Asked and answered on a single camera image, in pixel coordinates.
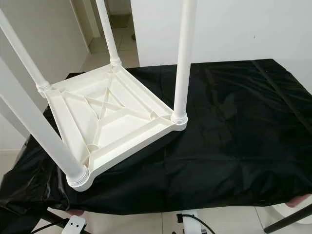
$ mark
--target black fabric cover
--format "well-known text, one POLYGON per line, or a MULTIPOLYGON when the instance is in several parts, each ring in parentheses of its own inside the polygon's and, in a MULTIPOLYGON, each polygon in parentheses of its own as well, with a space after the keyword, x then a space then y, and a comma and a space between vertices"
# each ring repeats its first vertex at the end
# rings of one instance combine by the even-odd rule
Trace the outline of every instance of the black fabric cover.
MULTIPOLYGON (((128 70, 173 108, 175 65, 128 70)), ((312 193, 312 96, 274 60, 192 64, 187 114, 184 132, 99 175, 85 192, 67 185, 31 136, 3 178, 0 206, 26 217, 48 206, 126 215, 267 206, 312 193)), ((44 115, 56 127, 49 109, 44 115)))

